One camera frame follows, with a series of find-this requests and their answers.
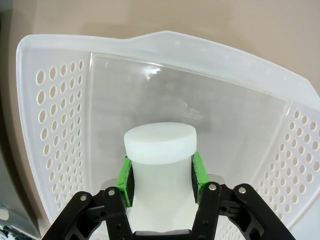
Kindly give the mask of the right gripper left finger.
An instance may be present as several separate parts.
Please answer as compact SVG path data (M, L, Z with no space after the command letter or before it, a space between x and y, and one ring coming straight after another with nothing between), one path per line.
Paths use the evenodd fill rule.
M124 158L115 185L96 195L79 191L48 230L50 240L88 240L104 222L110 240L132 240L127 208L133 205L135 180L132 161Z

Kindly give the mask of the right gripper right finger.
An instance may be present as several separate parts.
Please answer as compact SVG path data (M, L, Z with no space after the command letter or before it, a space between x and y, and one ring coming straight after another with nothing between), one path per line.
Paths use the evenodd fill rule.
M291 240L293 235L247 183L230 189L211 181L198 152L191 157L191 181L198 210L191 229L191 239L216 238L219 216L225 216L246 240Z

